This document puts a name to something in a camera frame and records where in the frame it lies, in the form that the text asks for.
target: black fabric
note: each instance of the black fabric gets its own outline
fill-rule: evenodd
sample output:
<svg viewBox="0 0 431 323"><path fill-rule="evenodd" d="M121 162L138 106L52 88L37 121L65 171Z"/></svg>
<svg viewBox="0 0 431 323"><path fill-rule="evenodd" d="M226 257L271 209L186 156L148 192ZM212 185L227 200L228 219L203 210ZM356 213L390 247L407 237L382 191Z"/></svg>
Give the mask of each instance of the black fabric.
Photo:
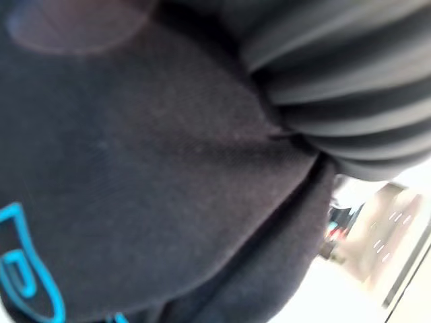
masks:
<svg viewBox="0 0 431 323"><path fill-rule="evenodd" d="M237 60L185 21L89 57L0 29L0 204L22 204L67 322L265 322L316 254L332 164L277 136Z"/></svg>
<svg viewBox="0 0 431 323"><path fill-rule="evenodd" d="M390 180L431 155L429 4L303 1L255 26L242 58L338 172Z"/></svg>

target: person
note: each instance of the person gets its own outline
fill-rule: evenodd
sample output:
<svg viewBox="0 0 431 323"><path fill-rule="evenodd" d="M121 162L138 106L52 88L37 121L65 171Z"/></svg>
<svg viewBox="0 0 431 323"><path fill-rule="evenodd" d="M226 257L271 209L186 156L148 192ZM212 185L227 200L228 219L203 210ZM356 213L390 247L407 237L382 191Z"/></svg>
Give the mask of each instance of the person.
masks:
<svg viewBox="0 0 431 323"><path fill-rule="evenodd" d="M430 155L427 0L4 0L15 322L264 323L336 174Z"/></svg>

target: light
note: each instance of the light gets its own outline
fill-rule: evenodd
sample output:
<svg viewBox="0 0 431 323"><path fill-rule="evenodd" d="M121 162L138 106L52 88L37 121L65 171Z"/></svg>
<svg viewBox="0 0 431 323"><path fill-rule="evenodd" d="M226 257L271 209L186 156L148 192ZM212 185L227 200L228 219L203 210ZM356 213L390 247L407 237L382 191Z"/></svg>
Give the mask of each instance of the light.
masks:
<svg viewBox="0 0 431 323"><path fill-rule="evenodd" d="M389 258L389 256L390 256L391 254L387 254L386 256L384 256L383 258L382 258L382 262L385 262L388 258Z"/></svg>
<svg viewBox="0 0 431 323"><path fill-rule="evenodd" d="M406 224L409 220L410 220L410 218L411 218L411 215L409 215L404 221L403 221L403 224Z"/></svg>
<svg viewBox="0 0 431 323"><path fill-rule="evenodd" d="M394 222L397 222L397 221L399 220L399 218L400 218L400 217L402 217L402 216L403 216L403 214L402 214L402 213L400 213L400 214L395 218Z"/></svg>

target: blue print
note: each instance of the blue print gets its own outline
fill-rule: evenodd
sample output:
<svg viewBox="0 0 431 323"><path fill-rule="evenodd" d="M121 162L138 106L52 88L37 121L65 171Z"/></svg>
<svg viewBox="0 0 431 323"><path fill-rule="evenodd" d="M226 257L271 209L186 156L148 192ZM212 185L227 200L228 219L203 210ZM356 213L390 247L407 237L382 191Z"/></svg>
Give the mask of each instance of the blue print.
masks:
<svg viewBox="0 0 431 323"><path fill-rule="evenodd" d="M114 318L107 318L106 323L129 323L129 321L123 314L117 313Z"/></svg>
<svg viewBox="0 0 431 323"><path fill-rule="evenodd" d="M19 203L0 210L0 224L6 221L13 222L22 245L21 249L6 252L0 258L0 281L6 294L17 308L39 323L65 323L66 311L60 291L33 247L24 210ZM38 290L33 272L38 275L51 300L53 316L50 318L40 315L25 302L33 298Z"/></svg>

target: sleeve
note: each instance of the sleeve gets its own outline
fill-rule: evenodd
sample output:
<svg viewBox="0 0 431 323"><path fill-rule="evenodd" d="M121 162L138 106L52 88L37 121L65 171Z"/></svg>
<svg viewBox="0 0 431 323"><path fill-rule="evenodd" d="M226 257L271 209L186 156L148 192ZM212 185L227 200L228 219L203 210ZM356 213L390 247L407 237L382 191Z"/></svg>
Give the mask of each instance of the sleeve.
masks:
<svg viewBox="0 0 431 323"><path fill-rule="evenodd" d="M241 56L284 127L338 172L387 180L431 151L427 0L312 0L266 17Z"/></svg>

